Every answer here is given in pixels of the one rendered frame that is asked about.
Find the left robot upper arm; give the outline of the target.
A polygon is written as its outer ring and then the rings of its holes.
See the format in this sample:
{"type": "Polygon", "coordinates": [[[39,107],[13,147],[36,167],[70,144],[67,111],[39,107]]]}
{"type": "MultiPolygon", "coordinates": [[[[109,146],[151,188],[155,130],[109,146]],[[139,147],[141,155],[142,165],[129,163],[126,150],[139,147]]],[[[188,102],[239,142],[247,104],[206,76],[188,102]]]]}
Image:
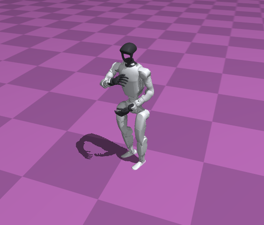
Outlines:
{"type": "Polygon", "coordinates": [[[154,95],[154,88],[153,88],[153,84],[152,84],[150,70],[148,68],[140,67],[138,69],[138,72],[139,72],[139,76],[143,79],[144,84],[147,87],[147,89],[145,90],[145,94],[148,91],[152,91],[153,92],[153,95],[154,95]]]}

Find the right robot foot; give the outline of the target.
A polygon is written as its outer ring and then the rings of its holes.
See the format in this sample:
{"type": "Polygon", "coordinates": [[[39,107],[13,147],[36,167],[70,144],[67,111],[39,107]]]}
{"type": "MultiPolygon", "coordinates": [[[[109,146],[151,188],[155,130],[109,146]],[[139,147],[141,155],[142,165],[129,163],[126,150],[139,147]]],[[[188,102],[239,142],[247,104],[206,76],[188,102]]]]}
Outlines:
{"type": "Polygon", "coordinates": [[[137,153],[137,151],[134,149],[134,152],[132,154],[128,151],[125,154],[123,154],[121,157],[122,158],[126,158],[126,157],[132,156],[132,155],[134,155],[136,153],[137,153]]]}

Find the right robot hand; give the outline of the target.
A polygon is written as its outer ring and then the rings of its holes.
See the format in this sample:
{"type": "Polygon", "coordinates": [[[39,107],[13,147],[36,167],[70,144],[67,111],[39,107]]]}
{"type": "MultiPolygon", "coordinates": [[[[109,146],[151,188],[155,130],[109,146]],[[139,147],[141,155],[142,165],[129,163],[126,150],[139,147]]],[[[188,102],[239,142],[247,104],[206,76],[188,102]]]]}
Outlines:
{"type": "Polygon", "coordinates": [[[126,77],[125,74],[118,75],[116,78],[111,78],[110,83],[108,85],[113,86],[113,85],[117,85],[118,84],[118,85],[124,86],[121,83],[125,83],[126,84],[126,82],[124,82],[124,81],[128,82],[128,80],[126,80],[124,78],[128,79],[128,77],[126,77]],[[122,81],[122,80],[124,80],[124,81],[122,81]]]}

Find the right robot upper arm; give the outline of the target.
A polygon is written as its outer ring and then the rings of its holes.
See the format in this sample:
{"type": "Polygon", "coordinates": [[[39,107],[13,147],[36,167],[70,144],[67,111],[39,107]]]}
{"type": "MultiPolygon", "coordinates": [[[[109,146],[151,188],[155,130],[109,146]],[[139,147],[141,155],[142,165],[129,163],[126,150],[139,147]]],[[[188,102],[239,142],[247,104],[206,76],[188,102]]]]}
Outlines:
{"type": "Polygon", "coordinates": [[[119,72],[118,67],[120,64],[121,64],[120,62],[113,63],[111,69],[108,71],[104,79],[108,80],[109,78],[113,78],[116,75],[116,73],[119,72]]]}

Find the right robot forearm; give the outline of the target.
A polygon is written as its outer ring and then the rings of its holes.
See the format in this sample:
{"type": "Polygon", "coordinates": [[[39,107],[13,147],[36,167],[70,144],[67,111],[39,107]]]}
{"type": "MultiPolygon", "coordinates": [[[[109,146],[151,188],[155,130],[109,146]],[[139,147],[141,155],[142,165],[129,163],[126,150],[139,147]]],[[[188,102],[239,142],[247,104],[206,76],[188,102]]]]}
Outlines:
{"type": "Polygon", "coordinates": [[[109,78],[108,80],[102,79],[100,85],[103,86],[104,88],[111,87],[110,85],[108,85],[110,83],[110,80],[111,78],[109,78]]]}

